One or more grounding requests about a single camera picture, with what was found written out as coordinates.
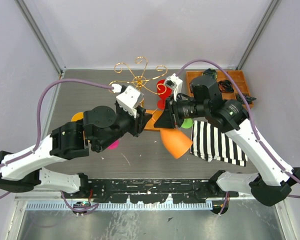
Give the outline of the orange plastic wine glass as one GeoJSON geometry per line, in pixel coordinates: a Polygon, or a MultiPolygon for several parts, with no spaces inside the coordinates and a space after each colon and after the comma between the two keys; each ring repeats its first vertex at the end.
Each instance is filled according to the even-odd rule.
{"type": "Polygon", "coordinates": [[[160,137],[166,150],[175,159],[182,157],[193,144],[193,141],[177,128],[161,128],[160,137]]]}

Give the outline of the gold wire wine glass rack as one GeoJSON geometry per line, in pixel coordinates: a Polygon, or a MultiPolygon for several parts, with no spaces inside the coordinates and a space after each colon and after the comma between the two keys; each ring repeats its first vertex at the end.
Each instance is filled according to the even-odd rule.
{"type": "MultiPolygon", "coordinates": [[[[154,80],[157,80],[161,77],[163,77],[164,75],[167,74],[168,72],[168,68],[164,65],[158,65],[155,70],[157,72],[163,72],[162,74],[156,76],[156,77],[153,77],[153,78],[146,78],[144,76],[145,74],[145,71],[147,69],[147,65],[148,65],[148,60],[146,57],[144,56],[138,56],[135,60],[134,60],[134,63],[139,65],[141,64],[143,61],[145,61],[145,66],[143,68],[143,72],[141,75],[135,75],[134,72],[132,71],[132,69],[129,67],[128,64],[124,63],[124,62],[119,62],[117,63],[115,66],[114,66],[114,71],[117,73],[117,74],[120,74],[122,71],[123,71],[123,68],[120,67],[120,70],[117,70],[117,67],[118,66],[121,66],[121,65],[125,65],[127,67],[127,69],[129,70],[129,72],[132,74],[133,76],[133,79],[131,81],[121,81],[121,80],[114,80],[112,82],[109,83],[110,86],[112,86],[113,88],[118,88],[118,85],[119,84],[128,84],[128,85],[133,85],[134,88],[136,88],[138,91],[142,91],[142,89],[144,90],[147,90],[149,91],[150,93],[154,94],[154,95],[163,95],[165,92],[167,92],[167,88],[164,86],[163,87],[163,93],[155,93],[154,91],[150,90],[149,88],[146,87],[146,84],[150,81],[154,81],[154,80]]],[[[149,115],[151,114],[152,117],[151,119],[147,122],[147,124],[145,125],[144,127],[144,130],[145,131],[154,131],[154,132],[159,132],[160,131],[160,128],[155,128],[154,127],[154,123],[156,121],[156,119],[159,117],[159,111],[156,109],[156,110],[149,110],[147,109],[146,110],[146,113],[149,115]]]]}

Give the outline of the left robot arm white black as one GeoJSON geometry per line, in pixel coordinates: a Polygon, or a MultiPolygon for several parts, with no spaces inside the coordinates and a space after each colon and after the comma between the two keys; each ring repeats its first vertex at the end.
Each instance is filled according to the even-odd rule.
{"type": "Polygon", "coordinates": [[[37,188],[60,190],[78,198],[89,195],[91,186],[84,173],[73,175],[54,172],[46,167],[54,163],[100,153],[126,133],[138,137],[152,114],[137,106],[131,115],[119,105],[113,110],[97,106],[85,111],[83,118],[54,129],[39,145],[18,153],[0,151],[0,189],[25,193],[37,188]]]}

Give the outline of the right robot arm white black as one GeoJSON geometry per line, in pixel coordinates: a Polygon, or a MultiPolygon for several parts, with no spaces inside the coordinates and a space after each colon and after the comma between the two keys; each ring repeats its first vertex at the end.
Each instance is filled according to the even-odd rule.
{"type": "Polygon", "coordinates": [[[292,186],[300,183],[300,167],[292,167],[279,158],[258,133],[250,113],[242,104],[234,99],[224,100],[212,74],[191,81],[193,97],[181,93],[182,83],[175,74],[164,81],[172,95],[166,98],[163,113],[154,126],[172,130],[179,128],[185,119],[204,117],[226,139],[232,140],[258,170],[253,174],[220,170],[209,179],[210,193],[215,197],[221,197],[225,192],[251,194],[268,207],[290,196],[292,186]]]}

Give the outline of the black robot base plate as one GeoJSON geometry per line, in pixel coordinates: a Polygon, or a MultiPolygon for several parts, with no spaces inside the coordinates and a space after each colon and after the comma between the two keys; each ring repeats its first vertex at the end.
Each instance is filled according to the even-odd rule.
{"type": "Polygon", "coordinates": [[[173,204],[205,203],[207,198],[223,198],[226,193],[201,179],[90,179],[87,190],[65,193],[67,199],[92,198],[94,203],[173,204]]]}

